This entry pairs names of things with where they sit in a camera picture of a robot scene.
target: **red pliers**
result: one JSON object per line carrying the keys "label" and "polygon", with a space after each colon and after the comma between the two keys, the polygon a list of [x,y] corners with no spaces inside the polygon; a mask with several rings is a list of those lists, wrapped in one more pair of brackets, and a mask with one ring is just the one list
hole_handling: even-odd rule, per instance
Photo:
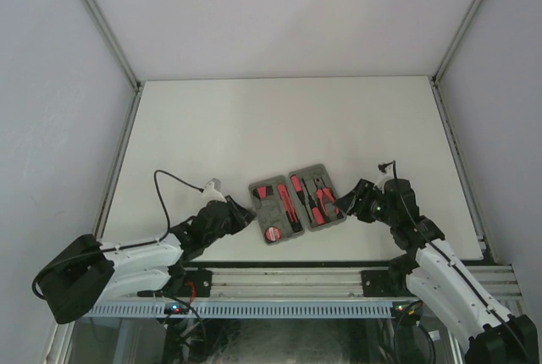
{"label": "red pliers", "polygon": [[[329,216],[328,211],[325,208],[325,204],[333,204],[335,202],[333,193],[331,193],[331,189],[325,185],[324,181],[320,177],[314,178],[314,184],[316,185],[316,197],[318,198],[318,206],[320,207],[320,210],[325,213],[326,216]],[[342,213],[340,212],[338,207],[335,208],[335,215],[337,216],[337,218],[342,218]]]}

